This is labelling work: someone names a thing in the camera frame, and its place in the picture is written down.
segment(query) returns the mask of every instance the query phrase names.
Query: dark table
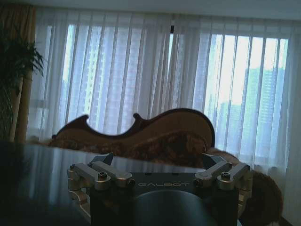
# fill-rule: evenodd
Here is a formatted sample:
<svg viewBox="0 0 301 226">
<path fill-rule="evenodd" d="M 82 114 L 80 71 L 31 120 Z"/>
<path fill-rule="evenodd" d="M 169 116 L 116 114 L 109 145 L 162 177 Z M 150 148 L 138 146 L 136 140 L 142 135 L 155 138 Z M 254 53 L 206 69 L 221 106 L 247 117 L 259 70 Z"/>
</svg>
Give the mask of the dark table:
<svg viewBox="0 0 301 226">
<path fill-rule="evenodd" d="M 67 169 L 98 154 L 0 142 L 0 225 L 72 225 L 89 223 L 68 196 Z M 112 166 L 127 172 L 200 172 L 114 157 Z"/>
</svg>

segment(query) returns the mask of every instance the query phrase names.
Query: bolt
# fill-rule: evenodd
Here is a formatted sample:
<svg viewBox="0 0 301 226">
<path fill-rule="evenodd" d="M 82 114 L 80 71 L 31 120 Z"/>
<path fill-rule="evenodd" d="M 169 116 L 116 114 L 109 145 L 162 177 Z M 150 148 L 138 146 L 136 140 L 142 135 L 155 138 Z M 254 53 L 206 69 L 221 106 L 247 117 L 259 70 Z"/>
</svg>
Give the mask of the bolt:
<svg viewBox="0 0 301 226">
<path fill-rule="evenodd" d="M 134 187 L 135 185 L 135 179 L 130 178 L 127 180 L 127 187 Z"/>
<path fill-rule="evenodd" d="M 193 180 L 193 184 L 195 187 L 202 187 L 203 186 L 203 182 L 197 179 Z"/>
<path fill-rule="evenodd" d="M 231 174 L 228 172 L 222 172 L 221 173 L 221 177 L 222 179 L 230 179 L 231 178 Z"/>
<path fill-rule="evenodd" d="M 227 165 L 229 165 L 230 168 L 232 168 L 232 163 L 231 162 L 227 162 Z"/>
<path fill-rule="evenodd" d="M 107 173 L 106 172 L 100 172 L 98 174 L 98 179 L 99 180 L 105 180 L 107 178 Z"/>
</svg>

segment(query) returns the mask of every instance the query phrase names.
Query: curtain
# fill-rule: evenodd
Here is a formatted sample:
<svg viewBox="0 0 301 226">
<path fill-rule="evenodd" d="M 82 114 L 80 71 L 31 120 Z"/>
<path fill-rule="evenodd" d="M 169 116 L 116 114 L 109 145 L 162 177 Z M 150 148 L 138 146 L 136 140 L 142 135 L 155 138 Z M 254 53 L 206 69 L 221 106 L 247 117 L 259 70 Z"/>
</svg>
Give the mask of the curtain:
<svg viewBox="0 0 301 226">
<path fill-rule="evenodd" d="M 213 123 L 215 147 L 271 176 L 300 224 L 300 22 L 177 16 L 167 108 Z"/>
<path fill-rule="evenodd" d="M 0 5 L 0 20 L 6 28 L 16 26 L 22 38 L 33 42 L 35 38 L 35 8 L 28 5 L 5 4 Z M 12 93 L 13 124 L 10 129 L 9 140 L 23 143 L 26 137 L 29 102 L 31 95 L 32 72 L 28 72 L 28 79 L 20 83 L 20 94 L 16 97 Z"/>
<path fill-rule="evenodd" d="M 89 125 L 122 133 L 133 113 L 150 117 L 167 81 L 171 15 L 37 9 L 44 77 L 31 93 L 28 137 L 50 138 L 88 114 Z"/>
<path fill-rule="evenodd" d="M 289 156 L 285 178 L 284 193 L 284 217 L 292 225 L 301 225 L 301 216 L 298 210 L 301 210 L 301 90 L 298 88 L 301 84 L 301 34 L 295 32 L 290 38 L 290 49 L 288 52 L 287 73 L 290 75 L 289 89 L 294 98 L 290 98 L 287 103 L 287 110 L 284 112 L 290 115 L 287 139 L 289 142 Z M 280 121 L 283 127 L 286 127 L 285 121 Z"/>
</svg>

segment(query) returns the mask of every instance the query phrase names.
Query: ceiling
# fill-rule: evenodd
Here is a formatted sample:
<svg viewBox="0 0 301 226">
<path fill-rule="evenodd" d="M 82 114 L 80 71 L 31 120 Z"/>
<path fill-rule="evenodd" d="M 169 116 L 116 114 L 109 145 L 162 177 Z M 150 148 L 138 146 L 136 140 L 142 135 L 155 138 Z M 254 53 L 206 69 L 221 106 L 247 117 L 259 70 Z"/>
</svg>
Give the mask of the ceiling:
<svg viewBox="0 0 301 226">
<path fill-rule="evenodd" d="M 38 6 L 301 20 L 301 0 L 2 0 Z"/>
</svg>

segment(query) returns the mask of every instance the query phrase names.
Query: silver metal bracket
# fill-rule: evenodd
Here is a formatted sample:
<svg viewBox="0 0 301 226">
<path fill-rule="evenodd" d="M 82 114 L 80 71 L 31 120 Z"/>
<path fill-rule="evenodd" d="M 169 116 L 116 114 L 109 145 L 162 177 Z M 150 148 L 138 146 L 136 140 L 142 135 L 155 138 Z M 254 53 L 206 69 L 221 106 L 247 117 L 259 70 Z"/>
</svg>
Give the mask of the silver metal bracket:
<svg viewBox="0 0 301 226">
<path fill-rule="evenodd" d="M 91 167 L 94 170 L 106 172 L 118 187 L 129 187 L 135 184 L 135 180 L 131 173 L 119 171 L 102 161 L 93 162 Z"/>
<path fill-rule="evenodd" d="M 83 188 L 105 191 L 110 188 L 111 180 L 118 187 L 131 187 L 135 184 L 132 174 L 119 171 L 102 161 L 73 164 L 67 171 L 69 196 L 76 201 L 77 207 L 84 218 L 91 223 L 90 203 Z"/>
<path fill-rule="evenodd" d="M 204 172 L 195 174 L 196 182 L 199 187 L 206 188 L 210 187 L 213 181 L 223 172 L 231 169 L 232 164 L 226 161 L 220 161 L 214 166 L 210 167 Z"/>
<path fill-rule="evenodd" d="M 228 172 L 217 177 L 217 185 L 221 190 L 238 188 L 238 217 L 246 208 L 246 201 L 252 197 L 253 172 L 250 166 L 239 163 Z"/>
</svg>

